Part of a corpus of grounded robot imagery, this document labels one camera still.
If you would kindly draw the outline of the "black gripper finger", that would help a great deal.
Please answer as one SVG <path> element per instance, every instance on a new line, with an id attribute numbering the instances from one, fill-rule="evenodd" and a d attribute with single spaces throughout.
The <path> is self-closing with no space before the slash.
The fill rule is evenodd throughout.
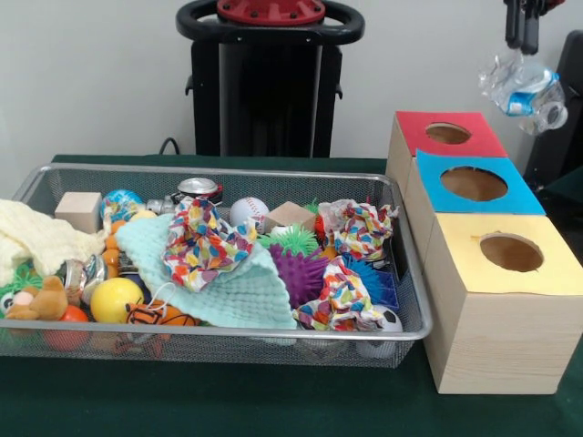
<path id="1" fill-rule="evenodd" d="M 522 6 L 520 0 L 506 0 L 506 44 L 510 49 L 522 46 Z"/>
<path id="2" fill-rule="evenodd" d="M 538 0 L 526 0 L 525 2 L 525 26 L 524 26 L 524 54 L 535 55 L 538 51 L 539 34 L 539 7 Z"/>

